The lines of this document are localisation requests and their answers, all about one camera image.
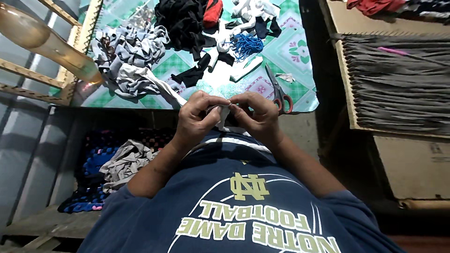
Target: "green floral tablecloth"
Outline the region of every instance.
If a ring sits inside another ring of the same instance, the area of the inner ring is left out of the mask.
[[[196,90],[203,90],[211,95],[229,98],[249,90],[258,92],[268,99],[273,99],[274,89],[264,68],[265,64],[268,63],[274,73],[291,73],[295,78],[296,81],[293,83],[278,79],[284,92],[290,95],[294,101],[294,112],[310,112],[317,107],[319,102],[316,97],[311,59],[306,45],[298,0],[272,0],[271,2],[281,8],[277,22],[283,31],[278,38],[268,36],[264,41],[263,51],[257,54],[263,57],[263,63],[235,83],[229,80],[229,71],[232,71],[232,68],[225,63],[218,62],[212,73],[205,72],[203,79],[197,83],[197,86],[188,89],[179,86],[182,97],[188,99]],[[82,0],[81,10],[85,11],[88,3],[89,0]],[[143,5],[154,8],[156,3],[158,3],[158,0],[146,2],[142,0],[105,0],[98,29],[107,25],[117,27],[132,16],[136,8]],[[222,19],[231,21],[234,4],[231,0],[223,0],[223,3]],[[168,50],[160,62],[153,65],[152,72],[159,79],[172,84],[175,82],[171,79],[171,74],[177,75],[194,65],[193,57],[188,52]],[[99,87],[84,99],[81,106],[172,109],[172,106],[160,95],[147,95],[136,103],[115,95],[104,86]]]

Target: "blue yarn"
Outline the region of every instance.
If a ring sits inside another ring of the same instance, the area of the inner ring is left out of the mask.
[[[260,53],[264,47],[260,38],[243,33],[236,34],[230,44],[231,49],[236,53],[236,60],[244,60],[253,53]]]

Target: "red fabric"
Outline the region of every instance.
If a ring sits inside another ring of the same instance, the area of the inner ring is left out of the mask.
[[[217,24],[223,6],[224,4],[222,3],[222,0],[208,0],[205,15],[203,16],[203,26],[205,28],[211,28]]]
[[[348,0],[347,9],[356,7],[366,16],[372,16],[380,10],[397,11],[405,0]]]

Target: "notre dame logo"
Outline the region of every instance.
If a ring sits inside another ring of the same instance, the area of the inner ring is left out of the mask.
[[[235,200],[245,200],[244,195],[251,195],[256,200],[263,200],[263,195],[269,195],[269,191],[266,190],[264,178],[258,178],[258,175],[249,174],[248,178],[243,178],[241,174],[235,173],[234,177],[229,179],[231,191],[234,193]]]

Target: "concrete floor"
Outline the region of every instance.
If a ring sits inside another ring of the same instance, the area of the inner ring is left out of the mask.
[[[319,159],[317,149],[319,140],[315,112],[297,115],[281,115],[279,118],[281,130],[289,136],[297,146],[312,157]]]

